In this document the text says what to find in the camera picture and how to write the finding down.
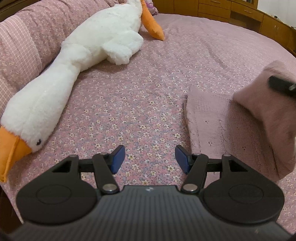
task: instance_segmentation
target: bed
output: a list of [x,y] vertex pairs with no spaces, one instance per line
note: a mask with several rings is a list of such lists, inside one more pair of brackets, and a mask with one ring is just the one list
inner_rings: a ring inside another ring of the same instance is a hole
[[[20,18],[25,23],[35,43],[35,53],[41,59],[40,70],[58,53],[59,43],[75,24],[109,7],[104,0],[64,2],[42,0],[17,13],[17,18],[9,18],[10,23],[6,20],[5,24],[12,24]],[[48,4],[55,5],[57,11],[48,13]],[[32,9],[37,9],[35,16]],[[42,12],[43,18],[38,18],[36,14]],[[152,39],[142,27],[144,45],[127,66],[103,61],[82,72],[46,145],[17,162],[8,181],[1,183],[18,215],[16,194],[29,181],[70,154],[90,158],[98,152],[111,152],[119,144],[126,148],[125,161],[115,175],[120,187],[180,186],[184,174],[174,158],[174,148],[182,145],[190,150],[183,109],[190,85],[211,92],[233,93],[277,59],[296,74],[295,57],[275,41],[253,31],[181,15],[158,14],[155,19],[166,40]],[[18,83],[14,90],[24,85]],[[94,185],[91,174],[83,173],[82,179]],[[291,233],[296,232],[294,184],[296,171],[279,182],[286,202],[278,223]]]

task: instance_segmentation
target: blue gripper pad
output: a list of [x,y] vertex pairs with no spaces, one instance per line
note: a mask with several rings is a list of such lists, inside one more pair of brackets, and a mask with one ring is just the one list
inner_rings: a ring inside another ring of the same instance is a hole
[[109,166],[109,169],[112,174],[116,174],[121,167],[121,164],[124,161],[124,158],[126,156],[126,150],[123,145],[118,146],[111,154],[110,158],[111,165]]
[[190,160],[192,158],[192,155],[181,146],[176,146],[175,158],[182,171],[187,175],[191,169]]

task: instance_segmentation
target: floral bedsheet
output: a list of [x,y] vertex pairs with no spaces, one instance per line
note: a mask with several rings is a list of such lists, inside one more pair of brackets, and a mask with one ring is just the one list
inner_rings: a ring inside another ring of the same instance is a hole
[[[142,49],[128,65],[104,61],[82,72],[44,148],[16,163],[1,184],[14,208],[18,190],[70,154],[90,158],[122,144],[126,158],[115,175],[120,185],[178,185],[184,174],[174,148],[190,150],[183,103],[190,85],[232,93],[279,59],[296,74],[296,59],[255,32],[204,18],[158,14],[166,40],[142,28]],[[295,175],[281,181],[286,205],[279,223],[296,231]],[[82,179],[94,185],[92,174]]]

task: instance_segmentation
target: pink towel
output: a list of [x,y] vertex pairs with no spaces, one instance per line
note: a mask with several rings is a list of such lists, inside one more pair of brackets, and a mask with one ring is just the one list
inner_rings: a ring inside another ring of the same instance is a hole
[[[185,110],[192,153],[209,158],[230,153],[274,182],[281,178],[263,125],[231,95],[192,86]],[[217,178],[218,173],[209,173],[205,186]]]
[[263,122],[279,178],[284,178],[296,163],[296,99],[270,89],[267,81],[272,75],[296,83],[285,65],[274,61],[250,85],[235,93],[233,99]]

